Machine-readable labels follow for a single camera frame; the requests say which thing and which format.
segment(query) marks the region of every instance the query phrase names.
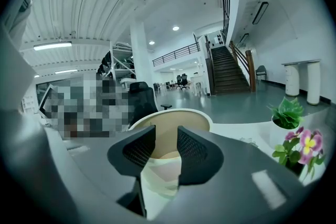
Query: white cylinder stand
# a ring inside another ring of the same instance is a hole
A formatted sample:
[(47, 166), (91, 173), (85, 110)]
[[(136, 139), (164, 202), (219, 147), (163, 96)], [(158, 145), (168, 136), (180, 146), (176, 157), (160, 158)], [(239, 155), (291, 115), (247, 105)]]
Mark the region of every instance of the white cylinder stand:
[(308, 70), (307, 103), (317, 105), (320, 102), (320, 91), (321, 91), (320, 62), (307, 63), (307, 70)]
[(299, 88), (299, 65), (286, 65), (286, 95), (288, 96), (298, 96), (300, 92)]

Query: wooden stair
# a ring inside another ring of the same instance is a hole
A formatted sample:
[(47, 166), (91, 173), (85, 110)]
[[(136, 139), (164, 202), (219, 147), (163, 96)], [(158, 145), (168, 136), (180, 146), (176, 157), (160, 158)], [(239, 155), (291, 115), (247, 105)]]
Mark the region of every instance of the wooden stair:
[(212, 49), (215, 93), (250, 91), (250, 86), (241, 68), (225, 46)]

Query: white flower pot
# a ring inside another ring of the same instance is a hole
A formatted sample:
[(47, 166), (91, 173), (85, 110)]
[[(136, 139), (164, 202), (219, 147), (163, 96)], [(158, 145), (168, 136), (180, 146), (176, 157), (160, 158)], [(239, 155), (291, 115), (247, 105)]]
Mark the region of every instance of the white flower pot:
[(295, 132), (299, 127), (296, 127), (294, 129), (284, 129), (279, 127), (277, 124), (273, 122), (273, 117), (271, 119), (271, 128), (269, 132), (269, 144), (272, 149), (275, 148), (276, 145), (282, 145), (285, 141), (285, 137), (289, 132)]

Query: flower pot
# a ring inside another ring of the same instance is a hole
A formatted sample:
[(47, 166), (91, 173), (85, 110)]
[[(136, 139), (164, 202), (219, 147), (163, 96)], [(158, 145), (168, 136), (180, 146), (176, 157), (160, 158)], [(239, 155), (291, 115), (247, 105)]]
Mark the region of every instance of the flower pot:
[(277, 124), (273, 122), (273, 117), (272, 117), (272, 123), (271, 123), (271, 128), (270, 128), (270, 133), (269, 133), (269, 144), (272, 149), (275, 148), (276, 145), (282, 145), (283, 142), (285, 141), (285, 137), (289, 132), (295, 132), (299, 127), (297, 126), (294, 129), (284, 129), (279, 127)]
[(289, 170), (291, 170), (294, 174), (296, 174), (298, 177), (300, 177), (302, 170), (304, 168), (304, 165), (300, 163), (295, 163), (294, 165), (292, 165), (292, 163), (289, 160), (287, 160), (286, 167)]

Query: fluorescent light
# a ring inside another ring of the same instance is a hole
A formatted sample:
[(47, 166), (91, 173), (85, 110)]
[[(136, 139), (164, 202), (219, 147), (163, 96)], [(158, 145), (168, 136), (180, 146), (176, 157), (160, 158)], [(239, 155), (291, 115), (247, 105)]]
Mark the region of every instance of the fluorescent light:
[(61, 74), (61, 73), (67, 73), (67, 72), (76, 72), (78, 71), (77, 69), (71, 69), (71, 70), (64, 70), (64, 71), (57, 71), (55, 74)]
[(54, 44), (43, 44), (34, 46), (34, 50), (46, 50), (46, 49), (54, 49), (54, 48), (62, 48), (62, 47), (71, 47), (71, 42), (60, 42)]
[(249, 33), (244, 34), (239, 43), (244, 43), (249, 35)]
[(253, 25), (256, 25), (260, 21), (267, 7), (268, 7), (268, 2), (262, 2), (262, 4), (259, 7), (256, 17), (254, 18), (252, 22)]

